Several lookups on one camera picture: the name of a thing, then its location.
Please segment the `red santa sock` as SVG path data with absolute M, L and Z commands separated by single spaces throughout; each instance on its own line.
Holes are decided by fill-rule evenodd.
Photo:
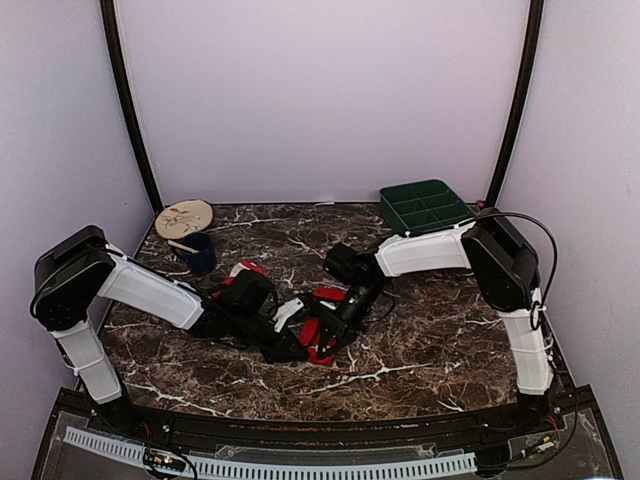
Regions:
M 335 307 L 345 299 L 346 291 L 336 287 L 321 287 L 313 292 L 313 297 L 315 300 L 328 302 L 330 306 Z M 299 335 L 299 341 L 309 353 L 307 361 L 315 365 L 330 365 L 334 361 L 333 355 L 325 358 L 318 356 L 321 337 L 320 318 L 314 316 L 308 317 Z

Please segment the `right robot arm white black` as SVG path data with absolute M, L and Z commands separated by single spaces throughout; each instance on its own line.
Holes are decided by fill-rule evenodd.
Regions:
M 422 271 L 470 270 L 482 298 L 506 328 L 516 385 L 528 396 L 511 410 L 510 424 L 521 434 L 534 432 L 549 416 L 542 396 L 554 377 L 544 327 L 548 289 L 540 280 L 538 254 L 512 224 L 514 217 L 490 208 L 444 230 L 393 234 L 361 252 L 335 245 L 323 267 L 348 290 L 335 308 L 319 304 L 312 314 L 320 332 L 318 356 L 331 356 L 353 341 L 391 279 Z

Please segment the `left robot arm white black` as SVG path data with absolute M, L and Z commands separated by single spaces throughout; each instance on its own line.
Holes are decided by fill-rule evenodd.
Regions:
M 41 255 L 34 267 L 30 314 L 51 333 L 89 396 L 103 405 L 101 417 L 120 436 L 141 427 L 140 412 L 124 399 L 126 389 L 88 320 L 97 297 L 117 301 L 205 339 L 232 336 L 257 348 L 268 363 L 303 361 L 307 348 L 275 300 L 273 283 L 257 265 L 242 261 L 228 280 L 203 292 L 148 269 L 89 225 Z

